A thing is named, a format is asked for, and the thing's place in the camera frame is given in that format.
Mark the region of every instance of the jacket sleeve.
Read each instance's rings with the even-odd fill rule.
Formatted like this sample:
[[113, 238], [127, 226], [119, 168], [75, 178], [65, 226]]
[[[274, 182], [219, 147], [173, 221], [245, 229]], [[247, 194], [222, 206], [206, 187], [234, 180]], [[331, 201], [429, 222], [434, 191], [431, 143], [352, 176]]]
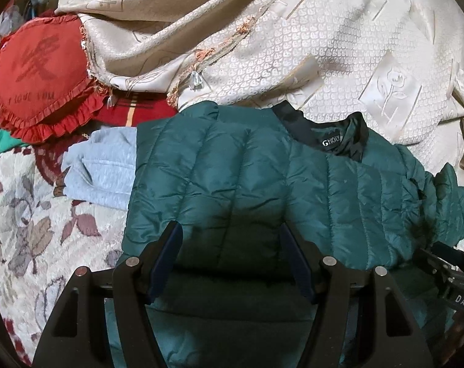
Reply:
[[464, 239], [464, 187], [457, 185], [455, 171], [448, 163], [432, 183], [436, 194], [433, 242], [454, 246]]

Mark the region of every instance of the floral blanket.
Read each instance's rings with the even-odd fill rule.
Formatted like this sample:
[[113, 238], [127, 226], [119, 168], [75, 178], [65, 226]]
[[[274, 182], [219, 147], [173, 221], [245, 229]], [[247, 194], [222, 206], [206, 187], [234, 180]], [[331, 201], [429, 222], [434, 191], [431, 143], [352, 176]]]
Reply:
[[0, 312], [28, 364], [74, 270], [114, 267], [126, 212], [54, 197], [63, 152], [81, 136], [0, 156]]

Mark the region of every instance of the embroidered rose pattern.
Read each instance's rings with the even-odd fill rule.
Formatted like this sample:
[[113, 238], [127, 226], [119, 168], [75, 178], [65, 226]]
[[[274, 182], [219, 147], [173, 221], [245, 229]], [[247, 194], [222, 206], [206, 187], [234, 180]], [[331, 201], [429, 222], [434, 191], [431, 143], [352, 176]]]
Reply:
[[382, 114], [385, 114], [385, 108], [391, 98], [405, 99], [408, 96], [404, 93], [403, 88], [405, 84], [405, 76], [402, 71], [397, 67], [387, 73], [386, 80], [379, 77], [377, 80], [377, 87], [380, 94], [383, 96], [383, 105], [381, 106]]

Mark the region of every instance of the jacket label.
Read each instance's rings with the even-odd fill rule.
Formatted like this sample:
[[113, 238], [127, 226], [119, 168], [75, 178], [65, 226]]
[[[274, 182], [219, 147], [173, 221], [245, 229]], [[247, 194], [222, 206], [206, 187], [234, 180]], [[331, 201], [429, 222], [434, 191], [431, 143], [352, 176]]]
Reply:
[[331, 134], [328, 134], [321, 142], [323, 146], [326, 147], [327, 150], [333, 149], [338, 146], [341, 141], [343, 140], [343, 136], [339, 131], [334, 131]]

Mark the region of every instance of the tassel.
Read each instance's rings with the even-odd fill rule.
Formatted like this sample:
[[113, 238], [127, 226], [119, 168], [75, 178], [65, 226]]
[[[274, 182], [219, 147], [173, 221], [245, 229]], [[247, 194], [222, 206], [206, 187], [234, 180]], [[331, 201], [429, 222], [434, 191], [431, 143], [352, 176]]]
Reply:
[[210, 49], [207, 49], [207, 50], [196, 50], [194, 52], [194, 57], [196, 58], [196, 60], [198, 62], [201, 62], [203, 59], [205, 59], [206, 57], [208, 57], [209, 55], [211, 54], [214, 54], [215, 53], [215, 49], [214, 48], [210, 48]]
[[171, 94], [167, 97], [167, 105], [177, 109], [177, 95]]
[[251, 24], [253, 20], [254, 20], [254, 17], [247, 17], [244, 20], [244, 23], [242, 23], [242, 25], [240, 25], [237, 29], [235, 29], [235, 33], [240, 34], [240, 35], [249, 33], [251, 31]]
[[201, 88], [202, 84], [203, 84], [203, 76], [201, 76], [196, 71], [192, 71], [191, 76], [190, 76], [189, 88], [191, 90], [197, 90], [198, 88]]
[[109, 98], [107, 101], [107, 106], [108, 108], [112, 108], [113, 106], [116, 105], [117, 102], [117, 97], [113, 94], [113, 90], [109, 91]]

